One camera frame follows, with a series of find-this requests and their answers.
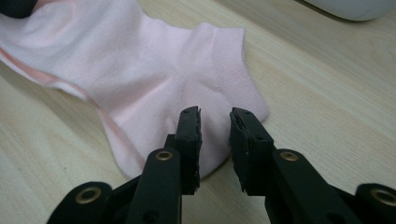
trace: wood grain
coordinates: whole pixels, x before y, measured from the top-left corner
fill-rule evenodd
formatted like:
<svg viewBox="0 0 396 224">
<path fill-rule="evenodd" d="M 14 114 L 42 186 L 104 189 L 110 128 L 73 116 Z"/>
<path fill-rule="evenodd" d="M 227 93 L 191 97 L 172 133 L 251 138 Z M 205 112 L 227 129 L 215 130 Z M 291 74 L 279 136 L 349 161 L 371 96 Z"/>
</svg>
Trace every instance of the wood grain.
<svg viewBox="0 0 396 224">
<path fill-rule="evenodd" d="M 277 147 L 305 154 L 331 184 L 396 189 L 396 9 L 341 21 L 287 0 L 140 0 L 150 17 L 192 28 L 245 27 L 246 64 L 271 109 Z M 45 223 L 75 186 L 127 180 L 92 107 L 0 63 L 1 223 Z M 269 223 L 226 161 L 183 198 L 184 223 Z"/>
</svg>

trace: pink sock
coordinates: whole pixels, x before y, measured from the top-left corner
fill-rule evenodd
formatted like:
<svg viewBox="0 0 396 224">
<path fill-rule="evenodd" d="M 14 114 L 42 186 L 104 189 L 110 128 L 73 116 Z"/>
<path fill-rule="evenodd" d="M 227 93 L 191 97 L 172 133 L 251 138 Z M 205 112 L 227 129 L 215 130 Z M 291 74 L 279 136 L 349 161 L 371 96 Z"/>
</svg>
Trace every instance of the pink sock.
<svg viewBox="0 0 396 224">
<path fill-rule="evenodd" d="M 135 0 L 46 0 L 27 19 L 0 15 L 0 59 L 94 105 L 130 177 L 176 132 L 184 108 L 202 108 L 202 176 L 229 155 L 233 106 L 268 116 L 243 62 L 243 41 L 241 28 L 172 27 Z"/>
</svg>

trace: white object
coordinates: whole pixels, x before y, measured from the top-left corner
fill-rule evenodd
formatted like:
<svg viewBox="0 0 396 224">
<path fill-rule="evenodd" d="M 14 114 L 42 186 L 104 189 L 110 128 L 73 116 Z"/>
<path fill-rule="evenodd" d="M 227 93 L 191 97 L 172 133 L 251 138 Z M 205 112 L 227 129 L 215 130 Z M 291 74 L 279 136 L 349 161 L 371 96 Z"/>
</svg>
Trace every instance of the white object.
<svg viewBox="0 0 396 224">
<path fill-rule="evenodd" d="M 368 21 L 396 6 L 396 0 L 305 0 L 334 16 L 351 21 Z"/>
</svg>

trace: metal screw head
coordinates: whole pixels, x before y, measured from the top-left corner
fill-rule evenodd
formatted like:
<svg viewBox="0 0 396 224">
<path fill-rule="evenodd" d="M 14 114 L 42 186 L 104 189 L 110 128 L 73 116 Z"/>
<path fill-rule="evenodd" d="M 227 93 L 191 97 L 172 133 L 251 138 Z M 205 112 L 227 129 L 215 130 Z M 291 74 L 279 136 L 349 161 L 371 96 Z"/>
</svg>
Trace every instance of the metal screw head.
<svg viewBox="0 0 396 224">
<path fill-rule="evenodd" d="M 379 202 L 396 207 L 396 195 L 390 193 L 389 191 L 384 189 L 372 189 L 370 190 L 370 193 Z"/>
<path fill-rule="evenodd" d="M 299 158 L 298 158 L 298 156 L 296 154 L 294 154 L 292 152 L 288 152 L 288 151 L 281 152 L 280 156 L 286 161 L 297 161 L 297 160 L 299 160 Z"/>
<path fill-rule="evenodd" d="M 102 190 L 98 187 L 87 187 L 76 196 L 76 202 L 80 204 L 91 203 L 99 198 Z"/>
<path fill-rule="evenodd" d="M 173 157 L 172 152 L 161 151 L 155 155 L 155 158 L 159 161 L 168 161 Z"/>
</svg>

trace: sock cuff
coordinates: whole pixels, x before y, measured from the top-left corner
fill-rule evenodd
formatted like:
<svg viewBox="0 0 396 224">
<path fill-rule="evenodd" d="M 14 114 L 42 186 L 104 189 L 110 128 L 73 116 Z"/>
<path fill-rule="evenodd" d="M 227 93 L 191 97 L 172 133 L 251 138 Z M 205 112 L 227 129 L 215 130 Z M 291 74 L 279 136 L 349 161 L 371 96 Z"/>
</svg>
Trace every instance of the sock cuff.
<svg viewBox="0 0 396 224">
<path fill-rule="evenodd" d="M 249 108 L 261 121 L 269 115 L 245 65 L 245 29 L 219 28 L 212 52 L 212 69 L 232 106 Z"/>
</svg>

